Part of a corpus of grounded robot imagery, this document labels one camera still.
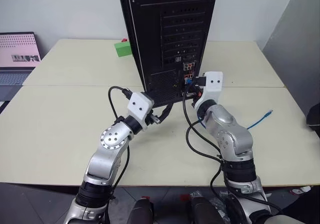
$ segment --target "green box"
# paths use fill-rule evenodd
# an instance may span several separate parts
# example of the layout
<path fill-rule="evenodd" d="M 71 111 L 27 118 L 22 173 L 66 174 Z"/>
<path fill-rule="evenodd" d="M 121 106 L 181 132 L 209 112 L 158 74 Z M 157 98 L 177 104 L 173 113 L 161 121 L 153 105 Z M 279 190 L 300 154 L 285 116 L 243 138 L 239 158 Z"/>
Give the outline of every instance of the green box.
<path fill-rule="evenodd" d="M 129 41 L 116 43 L 114 46 L 115 46 L 115 50 L 116 50 L 119 57 L 132 55 L 131 46 L 130 46 Z"/>

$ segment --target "floor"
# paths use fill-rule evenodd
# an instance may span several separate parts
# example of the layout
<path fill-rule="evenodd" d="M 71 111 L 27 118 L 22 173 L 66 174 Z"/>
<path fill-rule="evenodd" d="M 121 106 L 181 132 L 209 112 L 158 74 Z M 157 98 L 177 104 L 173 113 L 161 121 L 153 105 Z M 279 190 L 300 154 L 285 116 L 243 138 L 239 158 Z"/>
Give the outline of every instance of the floor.
<path fill-rule="evenodd" d="M 154 203 L 155 224 L 186 224 L 187 196 L 195 191 L 215 202 L 208 187 L 118 187 L 109 208 L 112 224 L 126 224 L 136 200 L 148 196 Z M 0 183 L 1 223 L 63 223 L 74 195 Z M 284 208 L 297 199 L 288 190 L 275 190 L 269 201 Z"/>

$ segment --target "computer tower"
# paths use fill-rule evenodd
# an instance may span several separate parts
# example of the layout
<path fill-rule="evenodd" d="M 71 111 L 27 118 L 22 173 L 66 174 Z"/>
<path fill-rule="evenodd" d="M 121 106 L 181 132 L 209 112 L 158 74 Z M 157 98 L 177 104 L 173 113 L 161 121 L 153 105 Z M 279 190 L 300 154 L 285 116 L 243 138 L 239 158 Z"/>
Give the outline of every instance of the computer tower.
<path fill-rule="evenodd" d="M 216 0 L 120 0 L 132 54 L 154 106 L 181 101 L 199 75 Z"/>

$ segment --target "laptop screen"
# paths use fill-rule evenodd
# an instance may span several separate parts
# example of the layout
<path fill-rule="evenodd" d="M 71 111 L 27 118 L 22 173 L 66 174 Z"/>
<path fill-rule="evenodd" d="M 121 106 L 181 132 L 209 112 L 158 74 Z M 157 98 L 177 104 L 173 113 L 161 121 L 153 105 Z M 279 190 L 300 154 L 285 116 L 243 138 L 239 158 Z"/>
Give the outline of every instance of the laptop screen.
<path fill-rule="evenodd" d="M 0 33 L 0 68 L 36 67 L 40 62 L 33 32 Z"/>

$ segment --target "white table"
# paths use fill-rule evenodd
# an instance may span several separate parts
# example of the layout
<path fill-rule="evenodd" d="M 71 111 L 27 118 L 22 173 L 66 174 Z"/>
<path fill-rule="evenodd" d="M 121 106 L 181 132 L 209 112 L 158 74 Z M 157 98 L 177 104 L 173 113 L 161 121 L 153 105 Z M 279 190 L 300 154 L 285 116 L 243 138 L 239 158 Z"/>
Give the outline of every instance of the white table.
<path fill-rule="evenodd" d="M 132 56 L 114 40 L 59 40 L 23 85 L 142 86 Z M 222 71 L 225 87 L 283 87 L 255 42 L 207 42 L 201 73 Z"/>
<path fill-rule="evenodd" d="M 103 86 L 22 87 L 0 115 L 0 181 L 79 185 L 101 132 L 114 120 L 107 91 Z M 118 114 L 125 115 L 127 99 L 117 91 L 112 96 Z M 264 186 L 320 183 L 319 138 L 306 127 L 287 89 L 225 87 L 219 101 L 243 126 L 273 109 L 251 130 L 256 172 Z M 190 102 L 187 106 L 195 120 Z M 182 104 L 174 104 L 161 125 L 130 143 L 130 163 L 120 184 L 208 186 L 218 165 L 188 149 L 186 128 Z M 190 141 L 198 150 L 215 154 L 195 135 Z M 221 176 L 215 185 L 223 185 Z"/>

